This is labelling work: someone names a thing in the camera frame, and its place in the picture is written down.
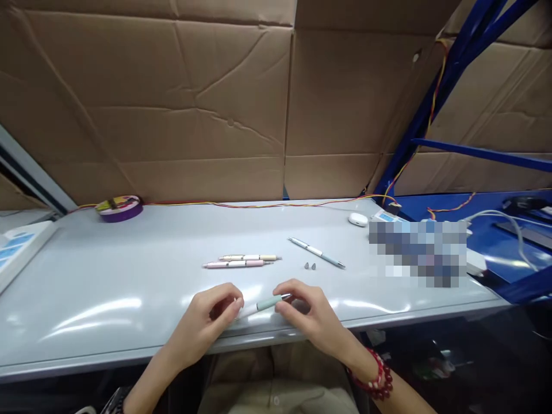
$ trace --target mechanical pen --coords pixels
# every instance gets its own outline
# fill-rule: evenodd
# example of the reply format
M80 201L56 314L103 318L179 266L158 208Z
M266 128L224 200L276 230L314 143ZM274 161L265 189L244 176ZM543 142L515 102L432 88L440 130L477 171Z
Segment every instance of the mechanical pen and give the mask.
M296 244L298 246L301 246L302 248L304 249L307 249L309 252L311 253L314 253L315 255L323 258L324 260L326 260L327 262L330 262L331 264L335 265L335 266L338 266L338 267L341 267L342 269L345 269L345 265L338 261L338 260L335 260L335 259L332 259L331 257L329 257L328 255L322 253L320 250L318 250L317 248L314 248L312 246L309 246L308 244L304 243L303 241L301 240L298 240L296 239L295 237L288 237L287 238L288 240L291 240L293 244Z
M247 306L245 308L242 308L240 310L240 313L237 314L236 319L242 319L251 315L254 315L257 312L263 311L265 309L271 308L275 304L277 304L280 301L286 300L289 298L292 294L286 293L283 295L276 295L272 296L270 299L263 300L261 302L257 302L254 305Z
M236 260L268 260L273 262L275 260L282 260L280 256L276 255L228 255L218 258L226 262L234 262Z
M239 260L235 262L209 262L204 264L203 267L207 269L219 269L222 267L254 267L271 265L274 262L267 262L266 260Z

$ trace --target wrist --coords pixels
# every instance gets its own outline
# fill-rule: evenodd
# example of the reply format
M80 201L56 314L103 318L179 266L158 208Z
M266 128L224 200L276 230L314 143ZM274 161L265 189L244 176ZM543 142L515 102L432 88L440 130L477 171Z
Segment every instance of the wrist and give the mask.
M353 334L344 349L343 357L338 358L361 381L374 381L378 377L378 363Z
M179 361L168 344L164 345L152 358L152 362L157 365L158 372L171 382L181 371L189 367L186 362Z

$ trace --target cardboard box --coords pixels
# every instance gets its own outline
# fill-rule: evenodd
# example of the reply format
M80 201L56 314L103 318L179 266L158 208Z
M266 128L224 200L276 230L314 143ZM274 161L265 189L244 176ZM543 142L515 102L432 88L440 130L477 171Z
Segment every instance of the cardboard box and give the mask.
M77 204L277 200L284 183L291 198L355 197L438 72L435 36L457 8L454 36L470 2L3 2L0 123ZM551 51L535 48L551 44L548 10L474 61L429 138L552 154ZM423 149L396 190L552 185L501 168Z
M520 153L552 160L552 154ZM417 154L395 184L395 194L521 191L550 187L552 174L448 152Z
M443 49L435 35L457 4L298 2L286 141L290 198L358 196L437 73Z
M293 1L2 7L0 122L77 204L282 197Z
M44 204L23 193L15 184L0 174L0 211L44 208Z
M428 138L552 159L552 50L492 44L466 69ZM458 154L420 152L397 195L552 187L552 174Z
M470 14L476 0L463 0L444 27L444 34L456 36ZM500 13L504 14L515 0L507 0ZM533 46L538 48L552 47L552 2L540 0L514 22L498 39L500 43Z

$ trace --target left hand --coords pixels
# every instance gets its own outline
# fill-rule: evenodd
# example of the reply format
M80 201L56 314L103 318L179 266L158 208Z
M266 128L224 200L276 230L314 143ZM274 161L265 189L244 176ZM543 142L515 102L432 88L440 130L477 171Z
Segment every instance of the left hand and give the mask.
M173 367L180 372L199 361L242 307L243 295L231 283L197 293L163 347Z

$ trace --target purple tape roll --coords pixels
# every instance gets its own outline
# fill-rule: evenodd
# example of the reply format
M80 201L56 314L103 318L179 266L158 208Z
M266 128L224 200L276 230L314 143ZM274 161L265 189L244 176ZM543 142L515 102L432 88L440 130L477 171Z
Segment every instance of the purple tape roll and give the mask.
M137 196L124 195L102 201L95 209L104 222L119 223L136 217L144 210L144 206Z

